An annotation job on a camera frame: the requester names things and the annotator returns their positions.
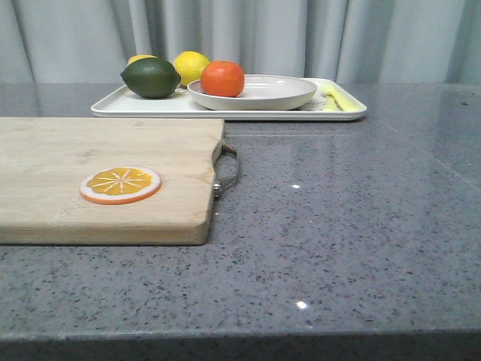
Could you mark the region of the white bear print tray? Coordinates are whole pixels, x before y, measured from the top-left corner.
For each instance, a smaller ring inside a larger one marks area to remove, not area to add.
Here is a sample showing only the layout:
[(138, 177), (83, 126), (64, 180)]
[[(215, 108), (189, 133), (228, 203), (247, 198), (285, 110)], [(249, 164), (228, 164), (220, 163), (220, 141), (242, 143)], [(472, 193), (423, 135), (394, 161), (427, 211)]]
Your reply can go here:
[[(164, 99), (145, 99), (133, 93), (126, 85), (113, 91), (91, 107), (99, 117), (164, 117), (164, 118), (218, 118), (224, 120), (319, 120), (347, 121), (363, 117), (367, 108), (332, 80), (302, 78), (315, 83), (318, 90), (305, 105), (289, 111), (215, 111), (197, 104), (187, 87), (178, 87)], [(343, 90), (352, 100), (362, 106), (360, 111), (324, 111), (325, 96), (320, 89), (322, 83), (329, 83)]]

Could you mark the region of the green lime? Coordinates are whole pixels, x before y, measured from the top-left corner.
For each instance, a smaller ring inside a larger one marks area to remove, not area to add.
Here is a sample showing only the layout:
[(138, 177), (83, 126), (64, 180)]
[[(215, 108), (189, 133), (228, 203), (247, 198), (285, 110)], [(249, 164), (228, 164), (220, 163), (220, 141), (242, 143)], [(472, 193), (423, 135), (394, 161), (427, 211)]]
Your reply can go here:
[(167, 98), (181, 80), (175, 67), (169, 61), (158, 57), (134, 61), (127, 65), (120, 75), (133, 93), (146, 99)]

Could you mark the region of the grey curtain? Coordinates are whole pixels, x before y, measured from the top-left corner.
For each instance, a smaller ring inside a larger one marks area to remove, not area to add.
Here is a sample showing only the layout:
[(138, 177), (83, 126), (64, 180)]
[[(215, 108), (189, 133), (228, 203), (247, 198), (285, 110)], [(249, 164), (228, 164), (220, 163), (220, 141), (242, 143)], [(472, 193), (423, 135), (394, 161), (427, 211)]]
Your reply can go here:
[(2, 83), (117, 83), (194, 50), (251, 74), (479, 83), (478, 1), (3, 1)]

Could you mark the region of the yellow plastic spoon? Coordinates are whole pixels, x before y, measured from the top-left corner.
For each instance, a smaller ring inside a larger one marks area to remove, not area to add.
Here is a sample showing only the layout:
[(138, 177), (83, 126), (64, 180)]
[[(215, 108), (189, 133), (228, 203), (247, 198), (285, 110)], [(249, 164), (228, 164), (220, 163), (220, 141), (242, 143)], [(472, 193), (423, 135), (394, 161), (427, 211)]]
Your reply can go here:
[(362, 106), (358, 105), (355, 101), (353, 101), (351, 96), (348, 96), (346, 92), (338, 89), (332, 84), (329, 85), (332, 88), (335, 99), (342, 107), (343, 111), (360, 111), (362, 109)]

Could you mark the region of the beige round plate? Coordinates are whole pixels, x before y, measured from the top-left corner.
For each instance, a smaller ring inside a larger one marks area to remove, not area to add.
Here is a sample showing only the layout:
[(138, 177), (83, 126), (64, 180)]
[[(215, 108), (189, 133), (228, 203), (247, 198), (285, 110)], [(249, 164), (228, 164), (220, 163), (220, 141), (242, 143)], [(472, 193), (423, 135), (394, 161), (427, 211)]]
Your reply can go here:
[(289, 111), (307, 104), (318, 86), (305, 79), (279, 75), (247, 74), (244, 90), (235, 97), (208, 95), (201, 81), (187, 87), (193, 100), (215, 111)]

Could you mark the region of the wooden cutting board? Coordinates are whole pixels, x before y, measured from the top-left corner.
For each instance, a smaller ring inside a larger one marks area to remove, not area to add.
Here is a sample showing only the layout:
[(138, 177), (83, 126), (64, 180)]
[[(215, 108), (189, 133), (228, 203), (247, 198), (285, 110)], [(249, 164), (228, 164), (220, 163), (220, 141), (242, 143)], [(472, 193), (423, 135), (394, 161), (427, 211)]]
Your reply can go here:
[[(237, 154), (221, 119), (4, 117), (1, 242), (203, 244), (214, 199), (239, 178), (216, 174), (224, 153)], [(118, 167), (149, 168), (161, 182), (123, 205), (82, 197), (90, 175)]]

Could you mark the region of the yellow lemon right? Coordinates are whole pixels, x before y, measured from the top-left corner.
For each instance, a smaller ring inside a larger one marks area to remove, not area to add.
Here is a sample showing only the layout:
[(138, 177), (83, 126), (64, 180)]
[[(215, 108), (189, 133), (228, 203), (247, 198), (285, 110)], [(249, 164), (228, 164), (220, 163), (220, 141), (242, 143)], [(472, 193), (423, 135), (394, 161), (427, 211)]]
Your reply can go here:
[(187, 50), (174, 60), (174, 67), (181, 76), (181, 84), (187, 87), (191, 82), (201, 79), (203, 70), (210, 60), (202, 53)]

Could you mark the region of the yellow lemon left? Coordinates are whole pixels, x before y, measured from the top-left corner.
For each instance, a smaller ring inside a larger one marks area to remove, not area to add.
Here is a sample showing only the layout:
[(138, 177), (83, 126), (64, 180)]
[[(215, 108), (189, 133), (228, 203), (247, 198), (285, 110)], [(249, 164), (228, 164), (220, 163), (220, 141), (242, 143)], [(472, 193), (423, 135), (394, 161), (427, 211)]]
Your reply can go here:
[(129, 58), (128, 62), (127, 62), (127, 65), (131, 65), (132, 63), (134, 62), (137, 62), (138, 60), (141, 60), (141, 59), (150, 59), (150, 58), (156, 58), (156, 56), (152, 55), (152, 54), (138, 54), (138, 55), (134, 55), (132, 57)]

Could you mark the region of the yellow plastic fork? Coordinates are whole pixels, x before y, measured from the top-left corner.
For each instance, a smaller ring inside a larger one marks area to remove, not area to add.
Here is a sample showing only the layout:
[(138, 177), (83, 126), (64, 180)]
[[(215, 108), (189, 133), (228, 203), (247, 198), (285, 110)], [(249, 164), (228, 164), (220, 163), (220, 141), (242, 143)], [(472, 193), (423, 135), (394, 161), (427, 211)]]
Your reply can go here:
[(334, 93), (332, 88), (327, 83), (322, 83), (320, 86), (322, 93), (325, 96), (325, 106), (323, 108), (324, 111), (334, 112), (334, 111), (343, 111), (342, 107), (339, 105), (337, 100), (334, 97)]

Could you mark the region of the yellow lemon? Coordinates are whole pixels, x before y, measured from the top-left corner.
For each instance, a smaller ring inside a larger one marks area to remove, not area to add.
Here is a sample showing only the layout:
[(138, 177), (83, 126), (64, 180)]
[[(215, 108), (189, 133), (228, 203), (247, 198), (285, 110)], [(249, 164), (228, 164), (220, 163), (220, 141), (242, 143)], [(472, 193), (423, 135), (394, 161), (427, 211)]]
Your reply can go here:
[(174, 67), (181, 76), (181, 84), (187, 87), (191, 82), (201, 79), (203, 70), (210, 60), (202, 53), (187, 50), (174, 60)]
[(127, 65), (131, 65), (132, 63), (134, 62), (137, 62), (138, 60), (141, 60), (141, 59), (150, 59), (150, 58), (156, 58), (156, 56), (152, 55), (152, 54), (138, 54), (138, 55), (134, 55), (132, 57), (129, 58), (128, 62), (127, 62)]

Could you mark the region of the orange mandarin fruit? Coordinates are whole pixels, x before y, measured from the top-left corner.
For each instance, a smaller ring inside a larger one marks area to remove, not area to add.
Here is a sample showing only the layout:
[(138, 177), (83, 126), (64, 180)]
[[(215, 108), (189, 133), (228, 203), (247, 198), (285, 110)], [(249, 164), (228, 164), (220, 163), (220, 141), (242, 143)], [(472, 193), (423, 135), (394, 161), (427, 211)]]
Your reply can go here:
[(236, 97), (244, 90), (244, 70), (236, 62), (216, 60), (201, 74), (201, 88), (211, 96)]

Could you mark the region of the orange slice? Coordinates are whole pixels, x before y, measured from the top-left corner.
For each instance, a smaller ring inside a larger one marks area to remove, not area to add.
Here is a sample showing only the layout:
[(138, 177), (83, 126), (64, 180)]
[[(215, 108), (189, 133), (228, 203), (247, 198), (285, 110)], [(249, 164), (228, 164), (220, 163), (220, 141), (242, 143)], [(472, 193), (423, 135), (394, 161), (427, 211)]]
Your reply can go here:
[(162, 179), (155, 171), (139, 166), (107, 168), (86, 177), (80, 195), (100, 205), (124, 205), (149, 198), (160, 190)]

